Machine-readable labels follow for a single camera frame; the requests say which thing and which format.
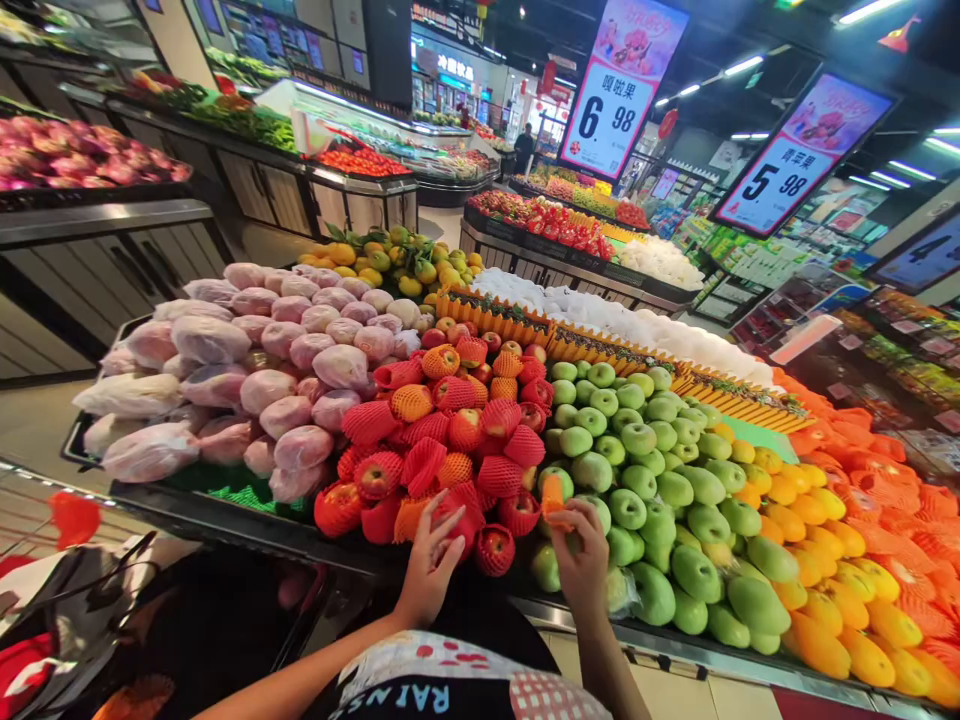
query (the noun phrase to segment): price sign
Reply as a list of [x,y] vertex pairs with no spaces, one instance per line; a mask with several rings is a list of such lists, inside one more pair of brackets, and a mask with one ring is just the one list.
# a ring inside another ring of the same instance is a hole
[[608,0],[559,161],[616,184],[690,17],[653,0]]
[[893,107],[893,100],[821,75],[771,133],[712,219],[767,238],[841,164]]

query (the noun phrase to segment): person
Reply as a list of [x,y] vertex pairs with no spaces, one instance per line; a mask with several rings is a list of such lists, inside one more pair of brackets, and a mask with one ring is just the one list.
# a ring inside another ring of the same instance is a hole
[[[465,546],[462,535],[451,539],[449,534],[465,508],[434,522],[446,494],[438,494],[420,516],[403,589],[391,612],[222,700],[198,720],[402,718],[425,713],[650,720],[607,618],[609,549],[597,511],[586,501],[570,500],[551,516],[560,585],[577,627],[583,689],[555,672],[528,667],[479,644],[427,632],[441,608],[458,609],[445,607],[444,599]],[[579,535],[579,552],[570,551],[558,526]],[[504,605],[513,607],[506,601]],[[546,650],[529,622],[517,615]],[[467,626],[478,638],[492,639],[504,635],[497,632],[503,623],[509,624],[509,618],[487,605],[475,611]],[[530,640],[512,630],[508,634],[507,648],[521,653],[529,649]],[[322,691],[335,699],[332,712],[319,712]]]
[[527,123],[523,128],[523,133],[513,144],[513,149],[517,151],[517,174],[523,175],[527,172],[527,162],[533,154],[533,125]]

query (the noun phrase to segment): right hand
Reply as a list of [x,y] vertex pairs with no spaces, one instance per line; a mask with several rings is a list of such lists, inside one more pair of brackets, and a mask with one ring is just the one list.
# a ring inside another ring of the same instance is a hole
[[607,617],[607,563],[610,548],[603,535],[597,509],[585,500],[569,500],[563,510],[550,515],[551,523],[569,525],[580,536],[582,549],[572,553],[567,535],[551,528],[553,549],[560,568],[560,588],[576,622]]

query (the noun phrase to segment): price tag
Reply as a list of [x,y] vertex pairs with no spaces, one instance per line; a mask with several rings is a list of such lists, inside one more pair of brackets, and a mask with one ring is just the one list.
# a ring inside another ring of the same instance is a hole
[[608,0],[559,159],[616,183],[690,17],[653,0]]

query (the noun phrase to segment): cabinet door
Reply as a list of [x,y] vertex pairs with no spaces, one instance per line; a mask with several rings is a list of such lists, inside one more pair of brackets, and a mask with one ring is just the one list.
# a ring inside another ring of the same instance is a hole
[[234,155],[225,150],[218,150],[217,155],[223,164],[223,170],[230,181],[237,202],[243,214],[253,220],[276,225],[277,221],[270,209],[260,175],[257,173],[257,164],[253,160]]

